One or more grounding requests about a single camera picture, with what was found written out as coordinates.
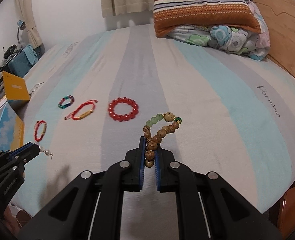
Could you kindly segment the person's left hand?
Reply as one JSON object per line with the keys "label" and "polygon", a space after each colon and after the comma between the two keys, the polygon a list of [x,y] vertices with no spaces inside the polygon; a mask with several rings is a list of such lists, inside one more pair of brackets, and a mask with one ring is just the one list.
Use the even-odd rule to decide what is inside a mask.
{"label": "person's left hand", "polygon": [[32,216],[28,214],[24,209],[10,203],[4,211],[3,223],[11,231],[11,233],[17,237],[19,231],[25,226]]}

